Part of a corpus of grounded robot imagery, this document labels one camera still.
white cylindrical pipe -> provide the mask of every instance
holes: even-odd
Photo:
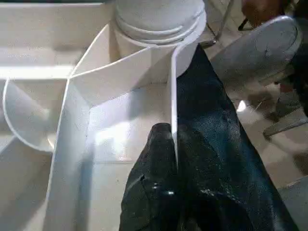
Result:
[[[117,0],[116,19],[133,39],[162,45],[188,36],[204,10],[202,0]]]

black fabric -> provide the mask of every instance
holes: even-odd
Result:
[[[180,177],[203,230],[298,230],[200,46],[177,87]]]
[[[200,46],[177,87],[179,172],[170,126],[158,124],[129,175],[120,230],[298,230]]]
[[[308,116],[308,0],[301,0],[297,9],[301,9],[295,14],[295,17],[298,26],[303,32],[303,37],[301,46],[291,60],[295,73],[289,76],[289,79],[293,82],[301,106],[306,116]]]

chair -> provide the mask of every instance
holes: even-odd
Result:
[[[308,46],[306,20],[279,16],[219,52],[212,60],[218,77],[239,87],[258,81],[262,85],[280,81],[305,65]],[[302,109],[286,115],[264,131],[266,137],[308,123]]]

white plastic partition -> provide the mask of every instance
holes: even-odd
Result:
[[[67,35],[70,44],[74,44],[73,48],[67,48],[67,41],[60,36],[56,39],[56,47],[61,50],[56,55],[57,61],[46,61],[56,72],[39,78],[42,70],[30,65],[32,78],[23,77],[20,72],[18,77],[6,76],[7,80],[0,81],[3,93],[0,127],[8,131],[8,138],[5,132],[0,133],[0,142],[6,144],[0,157],[29,162],[25,166],[12,163],[20,168],[21,174],[15,171],[16,179],[25,182],[20,188],[8,188],[7,192],[14,193],[12,198],[7,193],[3,201],[9,200],[11,206],[4,202],[1,206],[0,201],[0,212],[3,210],[0,230],[117,230],[127,176],[144,148],[151,127],[160,122],[171,123],[176,143],[176,77],[191,62],[196,40],[205,27],[205,13],[199,16],[194,31],[186,39],[156,46],[124,35],[112,20],[109,4],[85,7],[82,14],[81,8],[65,5],[66,16],[60,16],[65,13],[61,8],[49,17],[55,17],[58,24],[56,18],[71,17],[88,26],[88,32],[90,21],[82,18],[92,17],[93,31],[89,34],[96,32],[92,43],[87,44],[88,35],[84,38]],[[88,7],[95,8],[92,16]],[[97,12],[104,15],[100,20],[96,18]],[[76,28],[73,22],[64,24]],[[53,27],[44,33],[56,36],[63,28]],[[42,46],[50,46],[54,51],[52,44]],[[36,55],[34,52],[30,56],[31,62]],[[15,57],[12,66],[20,60]],[[49,154],[52,154],[51,169]],[[9,170],[15,168],[3,171],[13,174]],[[25,171],[29,172],[28,178],[23,178]],[[33,197],[44,195],[47,183],[46,200],[39,200],[38,205],[27,204]],[[26,211],[23,206],[33,211],[32,215],[23,214]],[[16,217],[24,218],[14,226],[12,220]]]

white compartment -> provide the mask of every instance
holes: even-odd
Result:
[[[151,127],[171,123],[171,82],[153,80],[153,49],[70,79],[45,231],[118,228],[127,175]]]
[[[4,114],[22,142],[40,151],[53,151],[65,86],[65,79],[7,81]]]

